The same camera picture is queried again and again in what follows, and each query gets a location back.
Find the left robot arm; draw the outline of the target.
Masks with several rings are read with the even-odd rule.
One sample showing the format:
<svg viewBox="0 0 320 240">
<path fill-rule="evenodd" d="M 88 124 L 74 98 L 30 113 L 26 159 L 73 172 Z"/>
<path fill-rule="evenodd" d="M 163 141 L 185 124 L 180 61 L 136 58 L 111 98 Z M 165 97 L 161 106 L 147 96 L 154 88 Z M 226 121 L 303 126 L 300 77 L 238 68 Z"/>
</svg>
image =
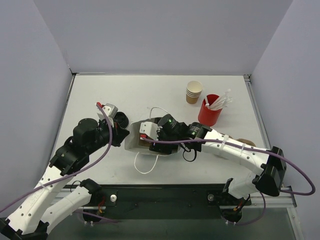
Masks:
<svg viewBox="0 0 320 240">
<path fill-rule="evenodd" d="M 45 240 L 76 209 L 95 206 L 102 199 L 101 186 L 83 180 L 75 190 L 53 204 L 57 194 L 89 163 L 90 155 L 104 146 L 119 147 L 129 131 L 117 122 L 85 118 L 50 160 L 41 180 L 12 214 L 0 220 L 0 233 L 11 240 Z"/>
</svg>

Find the blue paper bag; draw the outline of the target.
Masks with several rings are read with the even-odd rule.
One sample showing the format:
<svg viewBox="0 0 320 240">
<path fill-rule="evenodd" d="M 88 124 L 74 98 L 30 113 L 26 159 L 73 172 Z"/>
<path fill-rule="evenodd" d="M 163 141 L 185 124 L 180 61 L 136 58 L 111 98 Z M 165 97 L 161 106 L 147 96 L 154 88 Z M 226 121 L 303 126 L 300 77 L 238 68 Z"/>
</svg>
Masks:
<svg viewBox="0 0 320 240">
<path fill-rule="evenodd" d="M 132 122 L 131 125 L 128 127 L 129 135 L 124 140 L 124 149 L 129 152 L 136 153 L 134 158 L 134 168 L 143 175 L 149 174 L 155 168 L 159 156 L 167 157 L 170 153 L 162 153 L 157 151 L 151 151 L 150 146 L 153 143 L 147 142 L 143 140 L 143 138 L 151 139 L 151 140 L 159 140 L 157 136 L 157 130 L 160 128 L 158 127 L 158 122 L 160 117 L 152 117 L 152 112 L 154 109 L 160 109 L 164 111 L 166 114 L 169 114 L 168 111 L 165 109 L 154 106 L 149 111 L 149 116 L 145 120 L 139 120 L 136 122 Z M 173 147 L 173 151 L 171 154 L 176 154 L 181 150 L 181 147 L 178 145 L 168 145 L 169 147 Z M 139 155 L 150 155 L 155 156 L 155 161 L 152 168 L 149 171 L 142 172 L 137 168 L 137 158 Z"/>
</svg>

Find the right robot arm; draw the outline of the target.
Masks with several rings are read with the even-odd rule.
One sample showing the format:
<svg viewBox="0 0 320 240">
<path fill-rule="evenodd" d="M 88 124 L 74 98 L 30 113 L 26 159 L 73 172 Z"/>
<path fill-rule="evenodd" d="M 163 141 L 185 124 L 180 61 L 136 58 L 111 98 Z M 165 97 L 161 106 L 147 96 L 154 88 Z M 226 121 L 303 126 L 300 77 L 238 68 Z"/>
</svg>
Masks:
<svg viewBox="0 0 320 240">
<path fill-rule="evenodd" d="M 247 175 L 227 180 L 221 192 L 227 204 L 256 192 L 271 197 L 277 197 L 281 192 L 287 165 L 282 149 L 276 146 L 272 149 L 255 147 L 199 122 L 189 125 L 178 122 L 170 114 L 140 126 L 140 139 L 150 143 L 150 151 L 170 155 L 182 147 L 216 155 L 248 169 Z"/>
</svg>

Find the white straws bundle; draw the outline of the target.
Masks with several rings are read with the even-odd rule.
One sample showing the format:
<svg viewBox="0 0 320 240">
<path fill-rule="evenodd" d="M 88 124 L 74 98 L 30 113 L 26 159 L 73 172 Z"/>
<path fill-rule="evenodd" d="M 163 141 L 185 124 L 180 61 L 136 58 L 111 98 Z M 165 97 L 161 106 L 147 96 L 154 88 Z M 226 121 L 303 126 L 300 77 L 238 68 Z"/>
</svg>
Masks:
<svg viewBox="0 0 320 240">
<path fill-rule="evenodd" d="M 231 89 L 229 88 L 223 95 L 219 96 L 213 103 L 209 103 L 208 97 L 205 100 L 205 107 L 212 111 L 217 111 L 227 106 L 233 101 L 233 98 L 230 96 Z"/>
</svg>

